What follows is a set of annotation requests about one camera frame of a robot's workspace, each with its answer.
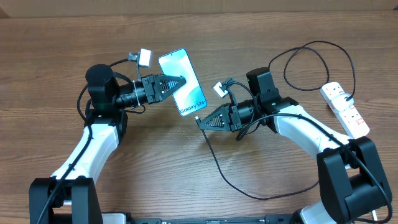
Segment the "blue Samsung Galaxy smartphone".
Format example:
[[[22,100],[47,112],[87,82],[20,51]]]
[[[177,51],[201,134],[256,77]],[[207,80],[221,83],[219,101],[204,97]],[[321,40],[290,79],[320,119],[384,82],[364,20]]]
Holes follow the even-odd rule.
[[[158,63],[165,75],[183,77],[186,81],[173,93],[180,116],[185,117],[207,107],[205,94],[185,48],[160,56]]]

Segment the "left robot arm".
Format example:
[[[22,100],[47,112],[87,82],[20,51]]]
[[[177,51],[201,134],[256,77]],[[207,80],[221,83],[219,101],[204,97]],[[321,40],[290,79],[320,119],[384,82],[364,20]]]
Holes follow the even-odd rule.
[[[138,81],[97,64],[86,72],[90,94],[80,142],[50,177],[36,178],[29,188],[31,223],[132,223],[129,212],[102,212],[95,183],[123,139],[128,113],[146,103],[164,101],[186,84],[182,76],[148,75]]]

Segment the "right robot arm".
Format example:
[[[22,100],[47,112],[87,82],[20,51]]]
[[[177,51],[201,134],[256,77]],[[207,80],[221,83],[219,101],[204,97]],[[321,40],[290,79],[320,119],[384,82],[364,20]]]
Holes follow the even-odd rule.
[[[202,131],[238,131],[244,136],[254,124],[287,137],[317,162],[321,199],[291,215],[266,215],[266,223],[370,223],[364,217],[387,207],[392,218],[392,192],[375,144],[367,137],[351,138],[310,116],[297,101],[281,97],[267,67],[247,72],[252,98],[236,102],[229,78],[214,86],[230,103],[196,122]]]

